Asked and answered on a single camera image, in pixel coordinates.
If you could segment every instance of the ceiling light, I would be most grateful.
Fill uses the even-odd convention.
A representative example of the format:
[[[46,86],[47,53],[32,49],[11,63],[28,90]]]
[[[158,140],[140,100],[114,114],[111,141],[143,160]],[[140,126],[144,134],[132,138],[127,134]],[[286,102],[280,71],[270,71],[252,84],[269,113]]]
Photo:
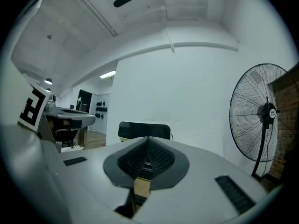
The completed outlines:
[[[104,79],[104,78],[106,78],[106,77],[111,77],[111,76],[114,76],[115,73],[116,73],[116,71],[113,70],[113,71],[111,71],[111,72],[109,72],[109,73],[107,73],[107,74],[101,75],[100,78]]]
[[[51,78],[47,78],[47,79],[45,79],[45,83],[47,83],[47,84],[53,84],[53,81],[52,81]]]

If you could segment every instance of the fan stand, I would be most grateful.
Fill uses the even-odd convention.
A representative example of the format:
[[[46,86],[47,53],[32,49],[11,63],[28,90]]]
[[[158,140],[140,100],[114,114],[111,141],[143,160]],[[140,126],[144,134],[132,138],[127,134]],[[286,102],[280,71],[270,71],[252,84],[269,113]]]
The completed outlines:
[[[267,103],[265,103],[263,106],[260,106],[257,110],[257,115],[260,117],[260,121],[263,124],[263,128],[262,128],[262,140],[261,140],[260,150],[258,152],[256,164],[255,164],[252,174],[251,174],[255,178],[261,178],[256,174],[256,170],[257,170],[260,160],[262,158],[263,147],[264,147],[265,137],[266,137],[266,130],[269,129],[270,125],[273,125],[274,118],[276,117],[276,113],[278,113],[278,112],[279,111],[276,110],[275,105],[273,105],[272,103],[269,103],[268,97],[267,97]]]

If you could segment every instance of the black slot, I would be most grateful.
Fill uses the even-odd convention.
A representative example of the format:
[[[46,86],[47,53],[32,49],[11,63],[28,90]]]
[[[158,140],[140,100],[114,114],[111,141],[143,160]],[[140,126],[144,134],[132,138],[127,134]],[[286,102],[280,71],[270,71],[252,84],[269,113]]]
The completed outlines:
[[[84,157],[79,157],[79,158],[75,158],[75,159],[69,159],[69,160],[65,160],[64,161],[64,164],[66,166],[70,166],[70,165],[74,165],[76,163],[80,163],[80,162],[84,162],[86,161],[87,159],[84,158]]]
[[[154,178],[154,174],[152,172],[141,171],[138,177],[150,181]]]
[[[152,168],[146,168],[146,167],[143,167],[141,170],[147,170],[149,172],[153,172],[153,169]]]
[[[149,169],[153,170],[153,166],[151,164],[146,164],[145,163],[143,167],[144,168],[149,168]]]
[[[142,206],[146,200],[146,197],[135,194],[135,204]]]
[[[251,198],[229,176],[219,176],[215,180],[240,214],[255,205]]]

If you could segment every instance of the fluorescent light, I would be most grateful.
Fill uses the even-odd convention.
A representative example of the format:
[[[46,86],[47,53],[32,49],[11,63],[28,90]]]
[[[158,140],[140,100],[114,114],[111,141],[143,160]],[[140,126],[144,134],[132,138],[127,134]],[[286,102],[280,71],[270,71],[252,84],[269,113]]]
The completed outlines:
[[[111,72],[109,72],[109,73],[107,73],[107,74],[101,75],[100,77],[101,77],[102,79],[104,79],[104,78],[106,78],[106,77],[114,76],[115,73],[116,73],[116,71],[113,70],[113,71],[111,71]]]

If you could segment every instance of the white wall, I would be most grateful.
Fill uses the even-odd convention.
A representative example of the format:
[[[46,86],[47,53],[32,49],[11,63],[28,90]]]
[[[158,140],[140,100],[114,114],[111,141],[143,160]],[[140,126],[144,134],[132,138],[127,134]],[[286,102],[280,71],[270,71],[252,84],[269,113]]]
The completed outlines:
[[[206,21],[169,21],[168,33],[176,46],[219,46],[233,50],[238,43],[222,26]],[[74,87],[74,83],[93,74],[99,67],[114,60],[169,47],[170,41],[162,23],[134,29],[125,34],[99,43],[86,54],[65,80],[62,90]]]
[[[110,109],[109,100],[110,100],[110,94],[99,96],[99,102],[103,103],[105,101],[105,106],[102,106],[102,107],[108,107],[108,110]],[[98,113],[103,114],[104,118],[103,119],[100,118],[100,119],[96,120],[95,129],[96,129],[96,131],[98,131],[100,133],[106,134],[106,132],[107,132],[107,117],[108,117],[109,113],[108,112],[98,112]]]
[[[56,106],[63,108],[70,108],[70,105],[76,107],[80,89],[68,89],[60,97],[61,101]]]
[[[105,106],[102,105],[101,107],[108,107],[108,110],[109,110],[109,98],[110,98],[110,94],[106,94],[106,95],[94,95],[93,94],[89,112],[91,114],[96,114],[96,113],[103,114],[104,118],[103,119],[96,118],[95,123],[92,126],[88,127],[89,130],[95,129],[97,132],[106,134],[108,112],[100,112],[100,111],[97,112],[96,108],[98,107],[97,106],[98,102],[102,102],[102,103],[105,102]]]
[[[236,65],[274,63],[289,70],[298,62],[299,56],[292,37],[267,0],[227,0],[223,23],[240,43],[240,62]],[[237,149],[230,133],[228,116],[224,122],[224,157],[250,174],[255,162],[241,155]],[[270,166],[271,162],[267,164],[265,173]],[[261,163],[257,173],[261,175],[264,167],[265,163]]]
[[[59,97],[59,96],[56,96],[56,107],[62,107],[61,104],[62,104],[62,98]]]
[[[192,47],[158,50],[119,62],[107,124],[107,145],[122,121],[167,123],[174,140],[223,156],[223,120],[235,80],[237,53]]]

